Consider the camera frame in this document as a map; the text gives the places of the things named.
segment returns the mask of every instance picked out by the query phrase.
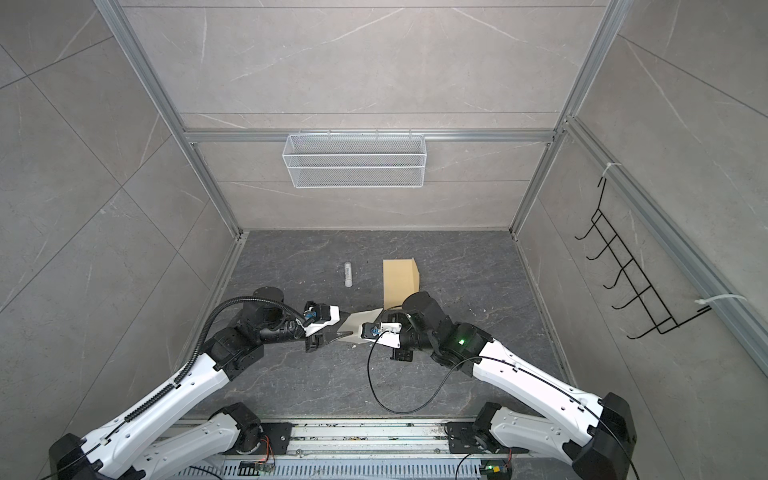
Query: wall tile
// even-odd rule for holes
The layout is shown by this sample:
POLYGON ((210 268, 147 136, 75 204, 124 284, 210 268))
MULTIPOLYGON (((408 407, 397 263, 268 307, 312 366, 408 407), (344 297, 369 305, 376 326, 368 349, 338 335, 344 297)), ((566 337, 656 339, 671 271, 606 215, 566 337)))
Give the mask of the wall tile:
POLYGON ((585 124, 768 319, 768 119, 622 38, 591 91, 585 124))
POLYGON ((32 478, 174 257, 118 192, 0 313, 0 476, 32 478))
POLYGON ((176 255, 85 396, 67 432, 85 435, 170 378, 208 288, 176 255))
MULTIPOLYGON (((218 181, 290 182, 280 142, 202 143, 218 181)), ((530 180, 541 142, 430 142, 426 181, 530 180)))
POLYGON ((0 45, 31 74, 112 34, 91 0, 8 0, 0 45))
POLYGON ((554 128, 559 112, 514 114, 181 114, 187 128, 554 128))
POLYGON ((602 9, 126 13, 180 111, 482 113, 559 111, 602 9))
POLYGON ((0 90, 0 309, 118 190, 31 81, 0 90))
POLYGON ((31 78, 121 184, 170 135, 114 38, 31 78))
POLYGON ((633 461, 642 478, 682 480, 601 311, 538 200, 519 241, 577 385, 600 396, 614 392, 629 402, 638 438, 633 461))
MULTIPOLYGON (((612 341, 621 351, 665 442, 685 478, 761 478, 765 462, 760 437, 768 428, 768 420, 757 418, 752 412, 760 409, 768 396, 765 375, 714 313, 700 316, 663 336, 650 333, 638 340, 627 338, 650 328, 650 320, 638 301, 623 310, 611 308, 632 298, 631 286, 626 277, 621 277, 615 288, 605 289, 603 284, 610 285, 617 275, 617 262, 608 252, 598 260, 586 260, 587 255, 597 254, 604 245, 594 231, 583 241, 574 238, 584 235, 589 227, 589 216, 600 197, 601 191, 595 188, 599 177, 600 169, 579 146, 567 141, 540 198, 605 318, 612 341)), ((669 310, 679 321, 694 314, 699 307, 694 303, 699 298, 696 290, 628 210, 610 182, 601 205, 669 310)), ((607 225, 598 226, 605 235, 609 234, 607 225)), ((617 251, 623 249, 618 241, 612 245, 617 251)), ((645 284, 639 270, 632 270, 630 278, 636 285, 645 284)), ((657 321, 665 318, 660 303, 655 303, 651 295, 643 296, 643 300, 648 302, 657 321)), ((561 339, 569 335, 561 332, 561 339)))
POLYGON ((0 87, 16 81, 24 76, 24 72, 18 67, 13 58, 0 47, 0 87))
POLYGON ((179 253, 209 288, 232 246, 232 234, 211 202, 203 209, 179 253))
POLYGON ((177 249, 208 203, 208 194, 172 138, 125 184, 125 191, 177 249))
POLYGON ((246 229, 506 229, 526 181, 428 182, 420 188, 294 188, 220 182, 246 229))
POLYGON ((621 34, 768 114, 768 3, 637 0, 621 34))
POLYGON ((126 7, 551 7, 605 6, 607 0, 120 0, 126 7))

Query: brown paper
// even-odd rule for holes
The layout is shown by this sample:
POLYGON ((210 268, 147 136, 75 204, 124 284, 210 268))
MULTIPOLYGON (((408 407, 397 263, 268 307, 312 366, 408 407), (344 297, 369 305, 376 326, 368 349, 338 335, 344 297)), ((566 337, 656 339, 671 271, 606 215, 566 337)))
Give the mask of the brown paper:
POLYGON ((384 308, 402 305, 411 294, 419 291, 419 268, 416 261, 384 260, 384 308))

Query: robotic arm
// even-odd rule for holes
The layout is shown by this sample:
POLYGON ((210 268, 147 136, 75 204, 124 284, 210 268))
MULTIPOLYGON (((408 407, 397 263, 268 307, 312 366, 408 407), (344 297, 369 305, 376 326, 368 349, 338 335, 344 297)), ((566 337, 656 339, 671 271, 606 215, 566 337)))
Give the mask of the robotic arm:
POLYGON ((180 372, 136 405, 82 439, 67 434, 55 442, 49 450, 53 476, 163 480, 219 452, 252 454, 263 444, 263 429, 242 403, 219 410, 195 429, 162 442, 156 439, 198 402, 261 359, 266 343, 303 340, 305 350, 312 352, 345 336, 390 346, 392 358, 403 361, 410 361, 414 350, 431 351, 440 365, 489 382, 545 416, 486 404, 472 430, 491 452, 519 447, 546 454, 572 464, 585 480, 627 476, 636 435, 621 397, 609 393, 600 399, 557 380, 476 326, 454 324, 426 292, 414 293, 402 310, 387 311, 385 319, 380 318, 382 310, 349 315, 337 306, 313 302, 299 318, 295 310, 283 306, 283 293, 273 287, 258 289, 254 298, 268 303, 245 301, 229 326, 212 335, 180 372), (376 320, 360 322, 361 318, 376 320))

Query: metal beam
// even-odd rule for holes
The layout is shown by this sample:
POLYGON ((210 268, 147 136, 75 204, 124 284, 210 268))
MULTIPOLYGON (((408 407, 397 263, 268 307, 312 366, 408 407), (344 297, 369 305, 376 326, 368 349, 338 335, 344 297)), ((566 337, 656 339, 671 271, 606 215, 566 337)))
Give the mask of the metal beam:
POLYGON ((184 127, 178 111, 170 101, 170 97, 163 89, 160 80, 155 74, 152 66, 147 60, 144 49, 139 44, 136 34, 128 23, 128 19, 123 13, 123 9, 115 0, 94 0, 104 21, 109 25, 118 44, 123 49, 128 62, 133 67, 141 84, 152 99, 157 111, 165 121, 171 134, 179 144, 184 156, 190 162, 195 174, 200 179, 203 187, 208 192, 208 196, 213 202, 224 223, 230 228, 233 237, 237 238, 242 231, 235 220, 224 196, 219 190, 219 186, 214 177, 208 171, 200 152, 196 151, 190 142, 184 137, 184 127))
POLYGON ((357 129, 357 130, 187 130, 184 134, 189 142, 284 142, 291 134, 420 134, 427 141, 551 141, 552 130, 537 128, 512 129, 357 129))
POLYGON ((584 64, 581 66, 581 70, 576 76, 576 81, 571 89, 571 93, 568 95, 568 99, 565 101, 563 111, 560 113, 560 118, 555 127, 555 131, 558 135, 554 139, 554 143, 545 151, 541 156, 541 160, 538 162, 536 171, 533 174, 533 178, 528 183, 528 189, 523 195, 523 199, 518 207, 518 212, 512 221, 512 225, 509 227, 509 231, 512 236, 517 238, 520 234, 520 229, 523 227, 525 219, 528 218, 528 213, 533 207, 533 203, 538 196, 541 185, 544 184, 544 180, 552 168, 554 159, 558 155, 562 139, 562 128, 567 117, 576 115, 581 108, 581 104, 584 103, 584 99, 587 97, 589 87, 592 86, 594 78, 597 76, 600 66, 603 64, 605 55, 611 48, 611 44, 616 38, 616 34, 624 23, 624 18, 627 16, 633 0, 611 0, 608 7, 605 8, 605 15, 598 27, 598 32, 595 34, 592 40, 592 45, 587 52, 587 57, 584 60, 584 64))
MULTIPOLYGON (((618 163, 578 118, 568 118, 565 129, 587 151, 588 156, 601 170, 608 163, 618 163)), ((664 213, 626 168, 619 165, 609 168, 605 172, 605 177, 611 180, 611 186, 639 216, 703 298, 723 293, 738 294, 726 277, 664 213)), ((760 315, 749 303, 735 298, 721 299, 710 305, 763 373, 768 376, 768 329, 760 315)))

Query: black cable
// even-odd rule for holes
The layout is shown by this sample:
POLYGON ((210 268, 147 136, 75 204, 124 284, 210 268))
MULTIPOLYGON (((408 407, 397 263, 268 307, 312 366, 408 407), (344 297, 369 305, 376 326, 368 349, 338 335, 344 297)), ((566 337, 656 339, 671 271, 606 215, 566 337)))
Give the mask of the black cable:
POLYGON ((626 449, 624 448, 624 446, 621 444, 621 441, 620 441, 620 440, 619 440, 619 438, 616 436, 616 434, 614 434, 614 433, 613 433, 613 431, 611 430, 611 428, 610 428, 608 425, 606 425, 606 424, 605 424, 605 422, 603 422, 603 421, 600 419, 600 417, 599 417, 599 416, 597 416, 597 415, 596 415, 594 412, 592 412, 592 410, 590 410, 590 409, 589 409, 589 407, 587 407, 586 405, 583 405, 583 404, 582 404, 581 402, 579 402, 579 401, 578 401, 576 398, 574 398, 574 397, 573 397, 571 394, 569 394, 568 392, 564 391, 564 390, 563 390, 563 389, 561 389, 560 387, 558 387, 558 386, 554 385, 552 382, 549 382, 549 381, 547 381, 547 380, 545 380, 545 379, 541 378, 540 376, 538 376, 538 375, 536 375, 536 374, 534 374, 534 373, 531 373, 531 372, 529 372, 528 370, 524 370, 524 369, 522 369, 522 368, 520 368, 520 367, 518 367, 518 366, 514 366, 514 365, 512 365, 511 363, 506 363, 504 360, 495 359, 495 358, 493 358, 493 357, 490 357, 490 356, 471 356, 471 357, 468 357, 468 358, 466 358, 466 359, 463 359, 461 362, 458 362, 458 363, 456 363, 456 364, 455 364, 453 367, 451 367, 451 369, 448 371, 448 373, 446 373, 446 374, 445 374, 445 377, 443 377, 443 379, 442 379, 442 382, 440 382, 440 385, 438 385, 438 387, 437 387, 437 390, 435 390, 435 393, 433 393, 433 394, 432 394, 432 396, 431 396, 431 397, 429 397, 429 400, 427 400, 426 402, 424 402, 424 403, 423 403, 423 404, 422 404, 420 407, 418 407, 418 408, 415 408, 415 409, 413 409, 413 410, 409 410, 408 412, 398 412, 398 411, 396 411, 396 410, 392 410, 392 409, 390 409, 389 407, 387 407, 386 405, 384 405, 383 403, 381 403, 381 400, 379 400, 379 397, 378 397, 378 396, 376 396, 376 391, 373 389, 373 382, 371 381, 371 355, 373 354, 373 348, 374 348, 374 347, 376 347, 376 344, 379 342, 379 338, 381 338, 381 336, 378 336, 378 337, 376 337, 376 341, 373 343, 373 346, 371 346, 371 351, 368 353, 368 362, 366 363, 366 372, 368 373, 368 385, 371 387, 371 393, 373 394, 373 399, 374 399, 374 400, 376 400, 376 403, 378 403, 378 404, 379 404, 379 406, 381 406, 381 407, 382 407, 383 409, 385 409, 387 412, 390 412, 390 413, 394 413, 394 414, 396 414, 396 415, 408 415, 409 413, 418 412, 419 410, 421 410, 421 409, 423 409, 424 407, 426 407, 427 405, 429 405, 429 403, 431 403, 431 402, 432 402, 432 400, 434 400, 434 399, 435 399, 435 397, 438 395, 438 393, 440 393, 440 389, 442 389, 442 386, 443 386, 443 385, 445 385, 445 382, 447 382, 447 381, 448 381, 448 377, 449 377, 449 376, 450 376, 450 375, 451 375, 451 374, 452 374, 452 373, 453 373, 453 372, 454 372, 454 371, 455 371, 455 370, 456 370, 458 367, 460 367, 460 365, 462 365, 463 363, 465 363, 465 362, 468 362, 468 361, 470 361, 470 360, 477 360, 477 359, 483 359, 483 360, 493 360, 494 362, 503 363, 503 364, 504 364, 504 365, 506 365, 506 366, 510 366, 510 367, 512 367, 512 368, 513 368, 513 369, 514 369, 516 372, 523 372, 523 373, 527 373, 528 375, 532 376, 533 378, 535 378, 535 379, 537 379, 537 380, 539 380, 539 381, 541 381, 541 382, 544 382, 544 383, 546 383, 547 385, 549 385, 549 386, 550 386, 550 387, 552 387, 553 389, 555 389, 555 390, 559 391, 560 393, 562 393, 563 395, 567 396, 567 397, 568 397, 570 400, 572 400, 573 402, 576 402, 576 404, 577 404, 577 405, 579 405, 581 408, 583 408, 583 409, 584 409, 584 410, 586 410, 587 412, 590 412, 590 414, 591 414, 593 417, 595 417, 595 418, 598 420, 598 422, 599 422, 599 423, 601 423, 601 424, 603 425, 603 427, 605 427, 606 431, 607 431, 608 433, 610 433, 610 434, 611 434, 611 436, 614 438, 614 440, 616 440, 616 443, 617 443, 617 445, 619 445, 619 448, 621 448, 621 451, 622 451, 622 452, 624 453, 624 455, 627 457, 627 460, 629 460, 629 465, 630 465, 630 467, 632 467, 632 472, 634 473, 634 476, 635 476, 635 478, 636 478, 637 480, 640 480, 640 476, 637 474, 637 469, 635 468, 635 466, 634 466, 634 463, 632 462, 632 457, 631 457, 631 455, 629 454, 629 452, 627 452, 627 450, 626 450, 626 449))
POLYGON ((461 461, 458 463, 458 465, 456 466, 456 473, 455 473, 455 475, 453 475, 453 478, 454 478, 454 480, 458 480, 458 469, 459 469, 459 468, 462 466, 462 463, 464 463, 464 461, 465 461, 467 458, 469 458, 469 456, 470 456, 471 454, 473 454, 473 453, 474 453, 474 452, 470 452, 470 453, 468 453, 467 455, 464 455, 464 458, 462 458, 462 460, 461 460, 461 461))
POLYGON ((205 468, 196 467, 196 466, 194 466, 194 465, 190 465, 190 466, 188 466, 187 468, 192 468, 192 469, 194 469, 194 470, 200 470, 201 472, 206 472, 208 475, 213 475, 214 477, 218 478, 219 480, 224 480, 224 479, 223 479, 223 478, 221 478, 221 476, 219 476, 218 474, 216 474, 216 473, 213 473, 211 470, 206 470, 205 468))
POLYGON ((77 458, 76 458, 74 461, 72 461, 72 462, 69 462, 67 465, 64 465, 63 467, 61 467, 61 468, 60 468, 59 470, 57 470, 56 472, 53 472, 53 473, 51 473, 50 475, 46 475, 45 477, 43 477, 43 478, 40 478, 40 480, 46 480, 47 478, 50 478, 50 477, 52 477, 52 476, 54 476, 54 475, 58 475, 58 474, 62 473, 62 472, 63 472, 64 470, 66 470, 67 468, 69 468, 69 467, 73 466, 75 463, 77 463, 77 462, 81 461, 83 458, 85 458, 85 457, 89 456, 89 455, 91 454, 91 452, 93 452, 95 449, 99 448, 100 446, 101 446, 101 443, 97 443, 96 445, 94 445, 94 448, 92 448, 92 449, 88 450, 88 451, 87 451, 86 453, 84 453, 83 455, 80 455, 80 456, 79 456, 79 457, 77 457, 77 458))
MULTIPOLYGON (((197 361, 197 357, 200 356, 200 353, 203 350, 203 344, 205 343, 205 339, 206 337, 208 337, 208 332, 210 331, 211 326, 214 324, 214 320, 216 319, 216 317, 219 316, 219 314, 222 311, 224 311, 224 309, 232 305, 237 305, 238 303, 245 303, 245 302, 259 302, 259 303, 265 303, 267 305, 275 306, 281 309, 283 312, 289 313, 290 315, 296 317, 299 323, 302 323, 304 321, 304 315, 302 313, 300 313, 298 310, 294 309, 293 307, 287 306, 285 303, 278 302, 276 300, 259 298, 258 296, 235 296, 234 298, 224 300, 222 303, 219 303, 218 305, 216 305, 216 308, 214 308, 213 311, 208 316, 208 318, 206 318, 205 323, 203 324, 203 329, 200 331, 200 336, 197 337, 197 343, 195 344, 194 350, 192 350, 192 355, 190 356, 190 359, 187 360, 187 363, 179 371, 179 374, 176 375, 176 378, 174 378, 173 383, 168 383, 160 391, 155 393, 149 400, 147 400, 146 402, 136 407, 132 412, 128 413, 125 416, 125 422, 130 422, 136 419, 136 417, 146 412, 147 409, 149 409, 152 405, 157 403, 158 400, 166 396, 173 389, 176 389, 181 384, 181 380, 185 376, 187 376, 190 370, 192 370, 192 366, 197 361)), ((286 320, 283 319, 280 322, 280 325, 285 323, 285 321, 286 320)))

